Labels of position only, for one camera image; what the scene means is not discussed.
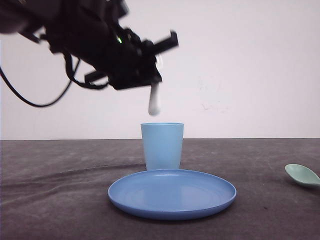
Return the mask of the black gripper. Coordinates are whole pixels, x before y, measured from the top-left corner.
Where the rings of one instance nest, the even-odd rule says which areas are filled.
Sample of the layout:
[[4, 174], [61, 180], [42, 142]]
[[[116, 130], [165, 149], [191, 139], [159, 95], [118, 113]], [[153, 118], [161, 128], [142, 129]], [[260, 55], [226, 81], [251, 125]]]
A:
[[[124, 90], [162, 82], [156, 55], [179, 45], [174, 30], [156, 43], [141, 40], [130, 28], [122, 28], [119, 24], [85, 23], [83, 30], [89, 40], [87, 50], [92, 54], [87, 62], [95, 68], [85, 75], [84, 86], [94, 90], [108, 84], [116, 90]], [[103, 77], [108, 78], [107, 83], [94, 83]]]

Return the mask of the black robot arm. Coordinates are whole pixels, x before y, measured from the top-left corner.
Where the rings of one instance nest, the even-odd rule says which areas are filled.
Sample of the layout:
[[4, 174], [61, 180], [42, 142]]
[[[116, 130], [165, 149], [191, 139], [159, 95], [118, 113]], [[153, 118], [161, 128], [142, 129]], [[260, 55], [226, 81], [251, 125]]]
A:
[[47, 41], [52, 53], [64, 55], [72, 81], [73, 57], [93, 66], [80, 84], [83, 88], [102, 89], [95, 81], [103, 77], [116, 90], [159, 83], [156, 55], [176, 47], [177, 34], [172, 31], [157, 43], [141, 40], [120, 26], [120, 18], [128, 11], [123, 0], [3, 0], [0, 31], [19, 33], [35, 43]]

